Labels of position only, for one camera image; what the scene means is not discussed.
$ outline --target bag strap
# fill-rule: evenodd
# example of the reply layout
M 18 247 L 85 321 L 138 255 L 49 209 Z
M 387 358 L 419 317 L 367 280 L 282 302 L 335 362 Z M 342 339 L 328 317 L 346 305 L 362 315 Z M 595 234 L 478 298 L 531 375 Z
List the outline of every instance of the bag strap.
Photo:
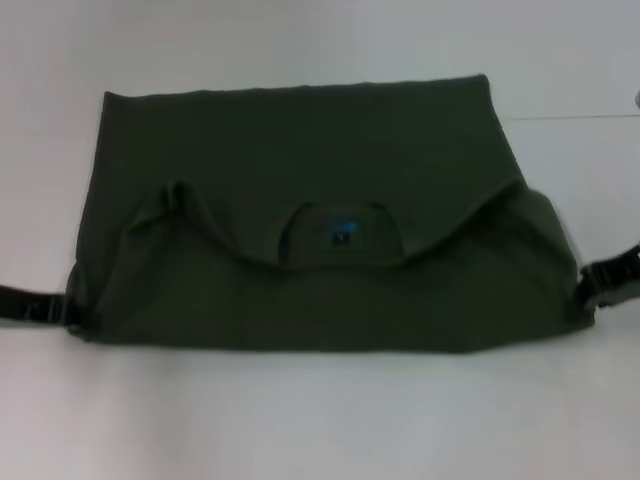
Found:
M 87 309 L 62 293 L 35 293 L 0 286 L 0 319 L 68 327 L 80 325 L 86 317 Z
M 585 312 L 640 298 L 640 244 L 616 257 L 585 266 L 580 275 L 575 298 Z M 62 293 L 0 286 L 0 319 L 69 327 L 82 325 L 89 316 L 87 308 Z

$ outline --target white table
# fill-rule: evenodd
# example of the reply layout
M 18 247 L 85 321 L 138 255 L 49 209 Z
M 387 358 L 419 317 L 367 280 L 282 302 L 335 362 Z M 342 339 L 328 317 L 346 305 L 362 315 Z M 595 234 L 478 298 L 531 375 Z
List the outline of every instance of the white table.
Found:
M 579 255 L 618 253 L 640 238 L 639 14 L 626 0 L 5 0 L 0 284 L 63 288 L 104 90 L 484 72 Z M 564 118 L 580 116 L 626 117 Z M 639 343 L 640 302 L 588 332 L 459 357 L 105 348 L 3 328 L 0 478 L 637 480 Z

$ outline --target strap buckle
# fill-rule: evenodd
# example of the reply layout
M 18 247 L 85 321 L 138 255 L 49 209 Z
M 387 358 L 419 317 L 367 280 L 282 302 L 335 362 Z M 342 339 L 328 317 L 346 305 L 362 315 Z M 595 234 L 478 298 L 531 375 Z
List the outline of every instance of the strap buckle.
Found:
M 578 297 L 586 311 L 613 307 L 640 297 L 640 244 L 580 270 Z
M 67 298 L 63 295 L 42 295 L 25 302 L 22 320 L 47 325 L 66 325 L 67 304 Z

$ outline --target white surface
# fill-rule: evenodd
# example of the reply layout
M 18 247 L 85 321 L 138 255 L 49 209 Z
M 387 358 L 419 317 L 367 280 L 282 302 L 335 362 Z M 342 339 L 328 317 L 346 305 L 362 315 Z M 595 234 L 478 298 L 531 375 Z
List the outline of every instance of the white surface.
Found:
M 640 238 L 640 8 L 5 0 L 0 283 L 61 289 L 101 93 L 485 72 L 585 261 Z M 640 303 L 480 355 L 232 355 L 0 330 L 0 478 L 637 480 Z

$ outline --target olive green bag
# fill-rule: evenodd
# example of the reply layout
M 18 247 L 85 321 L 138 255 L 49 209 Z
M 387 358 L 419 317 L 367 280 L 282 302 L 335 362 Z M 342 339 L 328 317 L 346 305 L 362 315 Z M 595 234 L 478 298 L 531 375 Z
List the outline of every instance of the olive green bag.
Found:
M 76 258 L 96 342 L 463 352 L 593 323 L 484 76 L 107 93 Z

